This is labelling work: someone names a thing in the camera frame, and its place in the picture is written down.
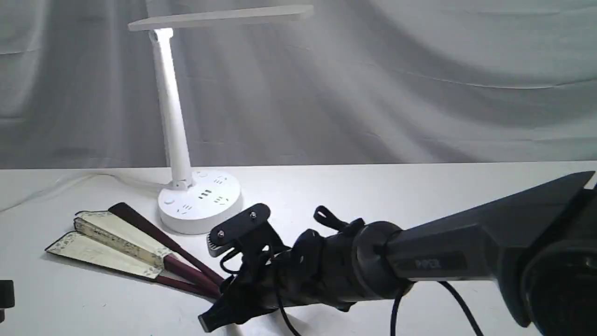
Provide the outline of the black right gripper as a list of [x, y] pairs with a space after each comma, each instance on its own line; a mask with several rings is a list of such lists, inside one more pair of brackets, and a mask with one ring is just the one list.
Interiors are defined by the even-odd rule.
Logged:
[[279, 304], [286, 308], [324, 304], [348, 311], [354, 303], [367, 300], [369, 291], [356, 274], [353, 247], [364, 221], [320, 223], [334, 228], [336, 234], [325, 238], [308, 229], [288, 247], [266, 224], [266, 234], [237, 247], [240, 269], [222, 285], [221, 298], [198, 316], [203, 332], [244, 324]]

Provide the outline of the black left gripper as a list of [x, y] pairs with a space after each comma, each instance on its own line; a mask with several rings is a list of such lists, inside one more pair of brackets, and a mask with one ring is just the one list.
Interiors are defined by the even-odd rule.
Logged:
[[0, 323], [6, 319], [6, 309], [15, 306], [14, 282], [12, 280], [0, 281]]

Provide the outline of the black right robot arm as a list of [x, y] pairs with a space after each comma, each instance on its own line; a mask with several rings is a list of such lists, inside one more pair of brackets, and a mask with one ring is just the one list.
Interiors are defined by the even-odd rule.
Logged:
[[450, 281], [494, 281], [520, 327], [544, 336], [596, 334], [596, 189], [594, 171], [576, 172], [463, 212], [402, 229], [387, 221], [349, 223], [324, 206], [314, 219], [335, 231], [305, 230], [285, 246], [257, 203], [211, 230], [210, 254], [238, 270], [220, 297], [198, 316], [213, 332], [285, 308], [324, 304], [347, 312], [360, 301], [394, 300], [396, 334], [401, 299], [421, 281], [454, 296], [476, 335], [482, 331]]

